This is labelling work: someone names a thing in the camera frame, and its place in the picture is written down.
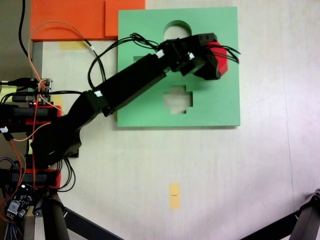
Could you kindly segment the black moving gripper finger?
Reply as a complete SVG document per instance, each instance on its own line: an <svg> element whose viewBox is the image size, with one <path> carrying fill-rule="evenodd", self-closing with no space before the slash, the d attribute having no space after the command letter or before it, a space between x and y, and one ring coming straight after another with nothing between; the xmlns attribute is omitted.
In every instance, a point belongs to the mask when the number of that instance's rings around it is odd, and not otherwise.
<svg viewBox="0 0 320 240"><path fill-rule="evenodd" d="M218 70L218 60L211 53L205 56L205 63L193 74L196 77L202 78L204 80L218 80L219 79L219 70Z"/></svg>

